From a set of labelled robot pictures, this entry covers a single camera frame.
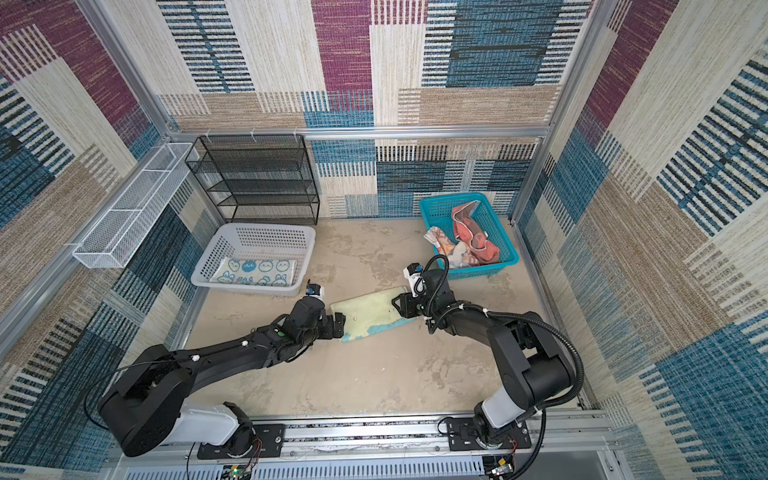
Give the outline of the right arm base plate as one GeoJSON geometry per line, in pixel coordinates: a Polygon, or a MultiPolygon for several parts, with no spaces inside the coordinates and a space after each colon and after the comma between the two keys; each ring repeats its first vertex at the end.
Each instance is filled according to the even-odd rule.
{"type": "Polygon", "coordinates": [[[448,439],[451,451],[513,450],[533,446],[527,425],[515,422],[497,429],[476,417],[446,416],[437,431],[448,439]]]}

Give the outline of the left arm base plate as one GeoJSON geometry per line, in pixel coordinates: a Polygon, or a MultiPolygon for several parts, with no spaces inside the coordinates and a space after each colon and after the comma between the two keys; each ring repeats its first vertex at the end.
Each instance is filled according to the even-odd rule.
{"type": "Polygon", "coordinates": [[[255,424],[239,428],[221,446],[203,443],[197,450],[198,460],[256,460],[277,458],[283,448],[285,424],[255,424]]]}

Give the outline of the blue bunny towel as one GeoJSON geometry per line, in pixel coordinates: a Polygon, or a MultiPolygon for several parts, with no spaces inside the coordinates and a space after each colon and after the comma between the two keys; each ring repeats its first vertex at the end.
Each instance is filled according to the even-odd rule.
{"type": "Polygon", "coordinates": [[[219,284],[287,287],[293,284],[295,270],[295,260],[240,260],[225,257],[211,281],[219,284]]]}

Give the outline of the yellow green towel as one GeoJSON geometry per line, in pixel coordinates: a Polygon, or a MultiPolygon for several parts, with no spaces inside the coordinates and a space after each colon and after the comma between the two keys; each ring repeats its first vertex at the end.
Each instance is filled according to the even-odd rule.
{"type": "Polygon", "coordinates": [[[402,293],[409,294],[405,286],[382,290],[352,299],[335,302],[330,310],[345,316],[342,342],[360,340],[406,325],[411,319],[404,318],[392,305],[402,293]]]}

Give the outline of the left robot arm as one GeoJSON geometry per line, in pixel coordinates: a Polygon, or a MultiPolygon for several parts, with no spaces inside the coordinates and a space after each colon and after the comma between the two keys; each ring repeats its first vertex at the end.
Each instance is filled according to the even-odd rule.
{"type": "Polygon", "coordinates": [[[290,363],[317,340],[342,338],[345,321],[319,298],[305,296],[290,313],[234,340],[175,351],[154,345],[104,393],[98,414],[126,456],[143,455],[169,442],[194,416],[182,413],[191,394],[247,371],[290,363]]]}

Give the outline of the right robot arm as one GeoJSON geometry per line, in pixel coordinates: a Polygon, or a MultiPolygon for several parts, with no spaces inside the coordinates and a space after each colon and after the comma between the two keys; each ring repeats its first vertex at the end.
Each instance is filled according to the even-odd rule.
{"type": "Polygon", "coordinates": [[[534,312],[490,311],[457,300],[447,287],[391,300],[406,319],[422,316],[437,330],[475,340],[492,351],[501,387],[474,409],[476,441],[497,448],[534,414],[565,404],[583,387],[583,362],[568,338],[534,312]]]}

